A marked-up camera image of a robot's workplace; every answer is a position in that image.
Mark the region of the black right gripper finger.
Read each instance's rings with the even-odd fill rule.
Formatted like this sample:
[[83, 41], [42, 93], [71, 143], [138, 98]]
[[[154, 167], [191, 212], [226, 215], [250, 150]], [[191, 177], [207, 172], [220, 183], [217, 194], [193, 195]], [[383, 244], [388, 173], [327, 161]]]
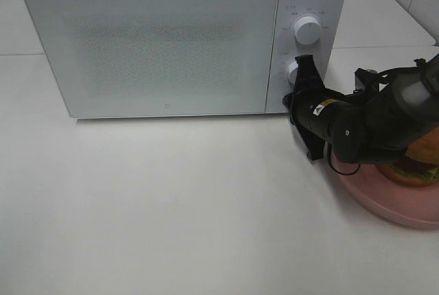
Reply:
[[292, 107], [294, 103], [294, 93], [288, 93], [282, 100], [284, 107]]
[[295, 57], [295, 61], [298, 64], [294, 85], [295, 91], [324, 89], [324, 82], [318, 73], [312, 55], [306, 54], [297, 56]]

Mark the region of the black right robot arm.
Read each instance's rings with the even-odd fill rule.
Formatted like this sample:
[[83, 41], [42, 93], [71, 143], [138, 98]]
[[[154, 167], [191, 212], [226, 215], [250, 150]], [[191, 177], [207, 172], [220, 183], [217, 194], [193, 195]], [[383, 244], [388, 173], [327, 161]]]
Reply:
[[311, 55], [296, 58], [293, 91], [283, 98], [311, 161], [334, 154], [343, 163], [399, 160], [438, 127], [438, 58], [378, 73], [358, 68], [349, 95], [327, 88]]

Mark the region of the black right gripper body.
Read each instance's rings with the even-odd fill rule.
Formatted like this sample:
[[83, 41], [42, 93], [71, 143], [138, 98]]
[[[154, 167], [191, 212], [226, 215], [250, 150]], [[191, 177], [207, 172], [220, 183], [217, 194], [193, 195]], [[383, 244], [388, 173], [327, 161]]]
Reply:
[[324, 158], [324, 147], [331, 142], [329, 126], [336, 115], [333, 106], [343, 106], [344, 95], [324, 87], [296, 85], [289, 94], [289, 119], [297, 129], [307, 149], [307, 158], [316, 161]]

